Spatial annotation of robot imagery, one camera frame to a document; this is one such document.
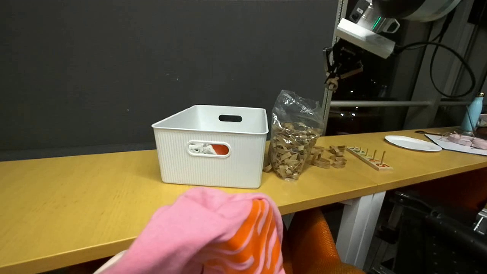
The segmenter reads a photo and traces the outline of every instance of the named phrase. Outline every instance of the orange chair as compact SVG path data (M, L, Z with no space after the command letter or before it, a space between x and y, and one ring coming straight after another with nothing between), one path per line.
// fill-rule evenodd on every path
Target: orange chair
M297 212L289 231L284 234L286 273L294 274L364 274L355 266L342 263L330 228L319 208ZM291 261L292 270L286 262Z

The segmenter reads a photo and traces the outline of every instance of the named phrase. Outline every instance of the bin handle cutout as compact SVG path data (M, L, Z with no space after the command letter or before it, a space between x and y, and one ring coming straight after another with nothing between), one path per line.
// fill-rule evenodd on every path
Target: bin handle cutout
M242 122L242 116L240 115L226 115L226 114L221 114L218 116L218 120L222 122L235 122L239 123Z
M225 142L191 140L186 144L186 151L196 157L227 158L231 148Z

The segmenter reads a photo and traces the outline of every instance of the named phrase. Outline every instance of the green light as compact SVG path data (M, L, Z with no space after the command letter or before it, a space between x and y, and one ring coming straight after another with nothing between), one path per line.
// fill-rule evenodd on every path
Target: green light
M379 24L379 21L382 19L381 16L379 16L379 18L377 18L377 21L375 21L375 24L374 26L372 27L372 29L375 29L375 26L377 26L377 24Z

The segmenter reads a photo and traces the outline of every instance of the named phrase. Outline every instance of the white plate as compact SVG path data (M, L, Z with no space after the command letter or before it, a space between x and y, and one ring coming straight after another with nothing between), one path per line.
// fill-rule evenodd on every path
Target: white plate
M399 135L387 135L386 140L396 146L400 146L407 149L420 150L420 151L440 151L439 145L426 142L423 140L399 136Z

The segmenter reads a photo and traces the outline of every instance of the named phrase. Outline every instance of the white storage bin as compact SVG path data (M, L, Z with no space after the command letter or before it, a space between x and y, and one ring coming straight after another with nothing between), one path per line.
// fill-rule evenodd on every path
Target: white storage bin
M269 128L261 108L195 105L152 125L165 183L258 188ZM228 147L226 155L190 145Z

